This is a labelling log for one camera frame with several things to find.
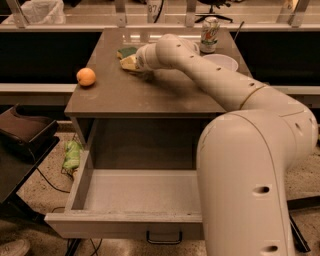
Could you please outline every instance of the plate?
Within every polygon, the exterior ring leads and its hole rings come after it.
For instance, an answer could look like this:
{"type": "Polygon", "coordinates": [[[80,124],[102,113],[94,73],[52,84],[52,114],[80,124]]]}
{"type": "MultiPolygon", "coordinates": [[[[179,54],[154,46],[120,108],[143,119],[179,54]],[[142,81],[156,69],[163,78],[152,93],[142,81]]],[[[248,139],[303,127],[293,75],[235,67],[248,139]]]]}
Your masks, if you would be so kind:
{"type": "Polygon", "coordinates": [[[237,71],[238,70],[238,62],[234,60],[233,58],[227,56],[227,55],[222,55],[222,54],[207,54],[203,56],[203,58],[208,59],[217,65],[227,68],[231,71],[237,71]]]}

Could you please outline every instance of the shoe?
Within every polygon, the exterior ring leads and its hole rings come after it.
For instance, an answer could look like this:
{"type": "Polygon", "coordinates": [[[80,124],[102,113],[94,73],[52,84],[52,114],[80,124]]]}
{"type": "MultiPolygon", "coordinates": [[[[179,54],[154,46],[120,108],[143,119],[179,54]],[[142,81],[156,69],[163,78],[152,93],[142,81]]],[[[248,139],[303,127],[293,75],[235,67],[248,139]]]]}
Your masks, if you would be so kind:
{"type": "Polygon", "coordinates": [[[24,256],[30,249],[30,243],[26,239],[0,245],[0,256],[24,256]]]}

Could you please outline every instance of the black chair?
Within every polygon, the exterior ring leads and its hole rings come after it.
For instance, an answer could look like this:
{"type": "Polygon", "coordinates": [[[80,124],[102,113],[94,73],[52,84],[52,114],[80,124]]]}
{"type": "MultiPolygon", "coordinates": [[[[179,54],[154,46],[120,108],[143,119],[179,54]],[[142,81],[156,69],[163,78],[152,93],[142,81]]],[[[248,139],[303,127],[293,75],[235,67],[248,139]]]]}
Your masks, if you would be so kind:
{"type": "Polygon", "coordinates": [[[220,6],[223,6],[223,5],[230,7],[231,4],[227,3],[227,0],[198,0],[198,1],[203,4],[210,5],[210,10],[209,10],[209,13],[196,14],[196,16],[200,16],[200,18],[197,19],[195,21],[195,23],[199,23],[207,17],[216,17],[218,19],[228,20],[228,21],[230,21],[230,23],[233,23],[233,19],[226,17],[226,16],[223,16],[223,15],[215,14],[215,12],[213,11],[213,6],[217,7],[218,9],[220,9],[220,6]]]}

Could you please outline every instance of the silver can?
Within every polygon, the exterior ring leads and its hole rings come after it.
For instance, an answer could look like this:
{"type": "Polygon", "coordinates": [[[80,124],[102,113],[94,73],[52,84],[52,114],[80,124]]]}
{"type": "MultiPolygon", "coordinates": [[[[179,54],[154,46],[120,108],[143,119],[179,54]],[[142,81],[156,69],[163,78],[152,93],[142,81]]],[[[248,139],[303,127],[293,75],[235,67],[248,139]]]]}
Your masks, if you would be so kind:
{"type": "Polygon", "coordinates": [[[217,18],[207,17],[203,21],[201,31],[200,51],[203,53],[213,53],[216,50],[220,24],[217,18]]]}

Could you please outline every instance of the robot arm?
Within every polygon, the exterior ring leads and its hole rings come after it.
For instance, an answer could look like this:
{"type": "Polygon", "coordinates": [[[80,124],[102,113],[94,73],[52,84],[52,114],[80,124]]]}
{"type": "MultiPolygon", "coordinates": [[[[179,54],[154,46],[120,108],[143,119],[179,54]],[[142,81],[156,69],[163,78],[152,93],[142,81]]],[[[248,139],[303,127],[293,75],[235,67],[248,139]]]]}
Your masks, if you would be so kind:
{"type": "Polygon", "coordinates": [[[208,256],[294,255],[284,172],[311,154],[318,125],[291,97],[164,35],[136,53],[140,70],[178,69],[226,111],[203,131],[197,172],[208,256]]]}

